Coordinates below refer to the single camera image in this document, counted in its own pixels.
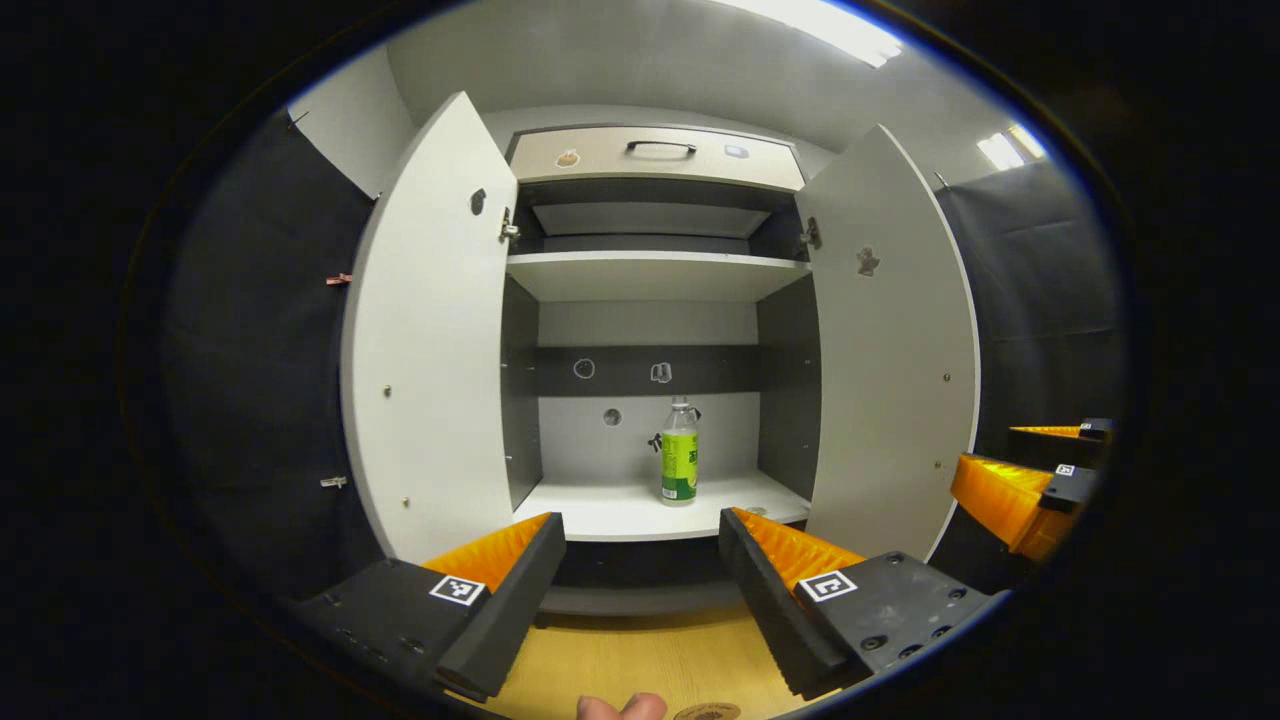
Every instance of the drawer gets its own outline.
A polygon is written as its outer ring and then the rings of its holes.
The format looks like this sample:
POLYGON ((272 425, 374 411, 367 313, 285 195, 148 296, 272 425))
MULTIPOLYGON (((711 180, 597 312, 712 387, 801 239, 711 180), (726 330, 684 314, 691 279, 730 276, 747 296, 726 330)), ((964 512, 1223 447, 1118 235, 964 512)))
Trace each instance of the drawer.
POLYGON ((672 127, 580 127, 518 135, 511 169, 522 183, 582 178, 673 178, 795 192, 792 146, 672 127))

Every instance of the drawer handle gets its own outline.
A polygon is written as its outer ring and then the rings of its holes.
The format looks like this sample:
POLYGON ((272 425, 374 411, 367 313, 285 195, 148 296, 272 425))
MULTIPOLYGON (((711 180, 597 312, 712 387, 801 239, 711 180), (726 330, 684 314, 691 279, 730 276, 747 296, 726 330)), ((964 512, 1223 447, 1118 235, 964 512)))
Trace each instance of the drawer handle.
POLYGON ((692 155, 698 152, 698 146, 691 142, 667 142, 666 140, 632 140, 627 143, 627 152, 631 152, 639 145, 675 145, 676 147, 686 147, 685 155, 692 155))

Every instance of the white shelf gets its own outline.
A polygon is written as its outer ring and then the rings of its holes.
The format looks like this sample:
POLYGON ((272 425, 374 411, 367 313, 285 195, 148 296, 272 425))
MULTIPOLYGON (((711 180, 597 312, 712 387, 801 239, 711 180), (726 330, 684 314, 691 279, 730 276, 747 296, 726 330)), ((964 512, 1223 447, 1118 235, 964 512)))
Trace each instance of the white shelf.
POLYGON ((714 536, 723 507, 763 507, 765 518, 795 523, 809 516, 809 501, 759 470, 698 480, 698 497, 686 507, 662 503, 658 478, 570 480, 543 478, 520 505, 513 521, 559 512, 564 538, 588 542, 643 542, 714 536))
POLYGON ((541 302, 755 302, 808 275, 809 264, 722 252, 613 250, 513 255, 507 273, 541 302))

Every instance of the open cabinet door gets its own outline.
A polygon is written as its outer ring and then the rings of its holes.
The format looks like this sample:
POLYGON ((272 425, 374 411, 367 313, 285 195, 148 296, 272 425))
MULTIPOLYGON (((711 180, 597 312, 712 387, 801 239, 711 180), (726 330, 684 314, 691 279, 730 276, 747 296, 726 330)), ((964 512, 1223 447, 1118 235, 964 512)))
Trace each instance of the open cabinet door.
POLYGON ((808 532, 920 560, 978 421, 978 327, 960 251, 915 164, 877 126, 796 195, 822 333, 808 532))
POLYGON ((342 413, 355 484, 392 557, 422 562, 511 524, 499 334, 515 206, 516 177, 458 92, 404 151, 361 238, 342 413))

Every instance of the circular sticker on floor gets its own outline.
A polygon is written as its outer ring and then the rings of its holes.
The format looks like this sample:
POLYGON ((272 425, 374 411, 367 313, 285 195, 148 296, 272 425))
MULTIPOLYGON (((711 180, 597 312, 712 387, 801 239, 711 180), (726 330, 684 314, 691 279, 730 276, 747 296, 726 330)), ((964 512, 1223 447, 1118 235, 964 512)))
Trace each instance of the circular sticker on floor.
POLYGON ((730 702, 704 702, 686 707, 673 720, 733 720, 742 708, 730 702))
POLYGON ((568 150, 561 152, 559 158, 556 158, 556 167, 572 168, 579 160, 581 160, 581 158, 579 156, 577 150, 570 147, 568 150))

